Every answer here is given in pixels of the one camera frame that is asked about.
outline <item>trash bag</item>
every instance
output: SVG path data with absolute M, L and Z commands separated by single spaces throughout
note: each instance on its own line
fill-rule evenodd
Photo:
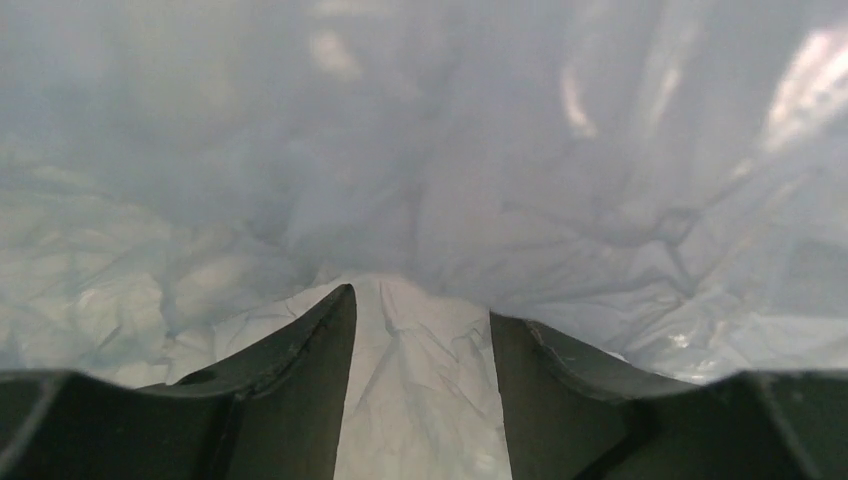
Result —
M 690 382 L 848 365 L 842 2 L 7 0 L 0 23 L 4 366 L 105 355 L 78 332 L 117 317 L 115 354 L 148 361 L 324 264 Z M 227 235 L 228 282 L 175 260 Z

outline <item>wrinkled plastic sheet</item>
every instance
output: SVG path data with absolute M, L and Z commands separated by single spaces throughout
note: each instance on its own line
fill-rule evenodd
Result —
M 217 359 L 180 335 L 325 263 L 690 382 L 848 365 L 843 2 L 6 0 L 0 27 L 4 368 L 174 378 Z

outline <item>translucent plastic film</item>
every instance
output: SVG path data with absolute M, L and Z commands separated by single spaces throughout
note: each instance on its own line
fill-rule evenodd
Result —
M 848 367 L 846 100 L 839 0 L 0 0 L 0 360 L 147 365 L 331 263 Z

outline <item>white plastic bag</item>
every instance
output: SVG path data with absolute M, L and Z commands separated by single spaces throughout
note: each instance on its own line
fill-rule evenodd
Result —
M 232 224 L 289 286 L 401 272 L 689 381 L 848 366 L 842 2 L 6 0 L 0 22 L 4 189 Z

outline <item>plastic bag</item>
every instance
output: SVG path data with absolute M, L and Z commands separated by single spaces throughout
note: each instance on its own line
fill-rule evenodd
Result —
M 400 272 L 689 381 L 848 366 L 842 2 L 7 0 L 0 22 L 4 189 L 231 224 L 290 286 Z

